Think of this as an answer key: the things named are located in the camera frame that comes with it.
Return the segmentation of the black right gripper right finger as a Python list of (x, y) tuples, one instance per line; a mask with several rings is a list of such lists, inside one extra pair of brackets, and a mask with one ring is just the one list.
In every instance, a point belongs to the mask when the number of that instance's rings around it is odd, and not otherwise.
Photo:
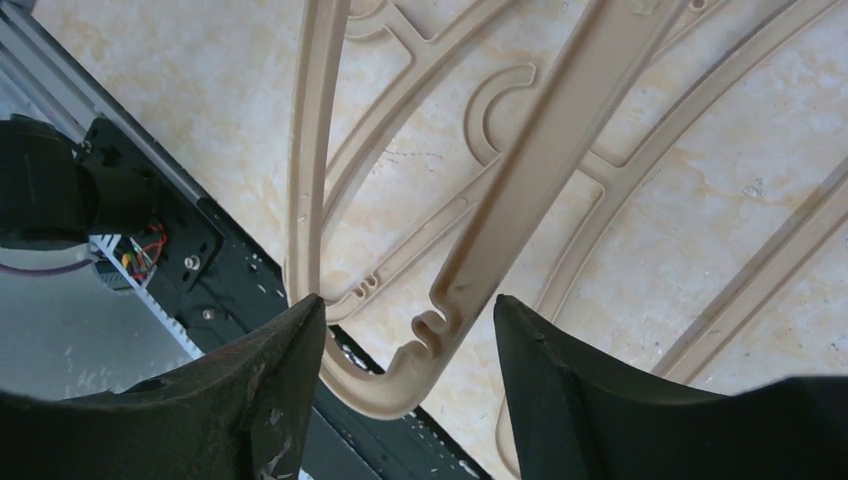
[(843, 479), (847, 380), (790, 377), (737, 395), (677, 384), (559, 330), (515, 297), (494, 307), (525, 479)]

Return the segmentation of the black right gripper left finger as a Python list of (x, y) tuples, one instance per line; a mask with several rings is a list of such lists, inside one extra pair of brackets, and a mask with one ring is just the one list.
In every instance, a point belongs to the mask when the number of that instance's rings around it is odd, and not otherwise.
[(246, 336), (121, 393), (3, 393), (5, 479), (295, 479), (326, 337), (309, 295)]

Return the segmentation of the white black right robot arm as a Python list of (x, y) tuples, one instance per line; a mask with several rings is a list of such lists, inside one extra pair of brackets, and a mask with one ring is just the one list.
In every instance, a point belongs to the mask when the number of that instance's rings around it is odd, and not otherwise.
[[(84, 160), (51, 125), (1, 124), (1, 243), (49, 249), (150, 225), (151, 178)], [(289, 479), (317, 384), (324, 303), (114, 394), (3, 393), (5, 479)], [(526, 479), (843, 479), (847, 381), (794, 377), (737, 396), (650, 375), (501, 295), (494, 325)]]

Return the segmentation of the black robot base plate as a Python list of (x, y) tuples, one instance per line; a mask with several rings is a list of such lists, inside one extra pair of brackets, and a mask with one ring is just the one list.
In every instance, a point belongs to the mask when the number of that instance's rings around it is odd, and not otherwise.
[[(186, 172), (148, 135), (98, 118), (82, 146), (84, 164), (152, 185), (156, 208), (142, 231), (92, 242), (189, 355), (235, 341), (288, 306), (280, 266), (206, 192), (185, 192)], [(425, 410), (372, 420), (319, 387), (301, 477), (483, 479), (486, 472)]]

